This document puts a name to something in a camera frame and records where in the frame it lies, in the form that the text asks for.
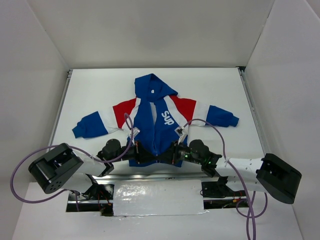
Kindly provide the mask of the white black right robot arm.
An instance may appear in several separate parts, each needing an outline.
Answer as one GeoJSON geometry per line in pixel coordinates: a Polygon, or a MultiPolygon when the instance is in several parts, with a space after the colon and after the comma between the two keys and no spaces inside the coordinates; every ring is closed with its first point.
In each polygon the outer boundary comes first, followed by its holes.
{"type": "Polygon", "coordinates": [[[172,142],[158,159],[176,167],[183,162],[196,164],[208,177],[222,178],[217,189],[223,196],[244,190],[256,191],[269,193],[289,205],[295,201],[302,178],[297,169],[272,153],[260,158],[225,158],[211,152],[200,139],[189,145],[172,142]]]}

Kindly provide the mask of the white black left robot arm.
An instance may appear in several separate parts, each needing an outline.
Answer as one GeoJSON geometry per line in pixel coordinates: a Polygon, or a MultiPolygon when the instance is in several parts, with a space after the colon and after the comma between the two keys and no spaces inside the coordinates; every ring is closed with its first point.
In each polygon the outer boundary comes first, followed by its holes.
{"type": "Polygon", "coordinates": [[[104,177],[114,170],[110,160],[133,160],[138,166],[146,166],[155,160],[139,141],[121,146],[117,139],[108,140],[96,157],[98,160],[82,152],[75,153],[68,144],[62,143],[34,160],[28,171],[45,194],[67,189],[80,192],[91,200],[98,194],[94,177],[104,177]]]}

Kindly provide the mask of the blue white red hooded jacket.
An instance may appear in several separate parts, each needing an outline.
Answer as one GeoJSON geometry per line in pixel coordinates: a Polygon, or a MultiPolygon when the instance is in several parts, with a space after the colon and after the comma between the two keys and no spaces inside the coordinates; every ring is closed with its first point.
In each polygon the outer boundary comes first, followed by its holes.
{"type": "Polygon", "coordinates": [[[129,114],[139,132],[134,137],[155,157],[178,141],[178,127],[188,121],[202,127],[236,127],[239,118],[232,112],[199,101],[180,98],[178,92],[155,74],[134,81],[135,98],[84,116],[72,129],[75,138],[96,138],[117,130],[128,130],[124,114],[129,114]]]}

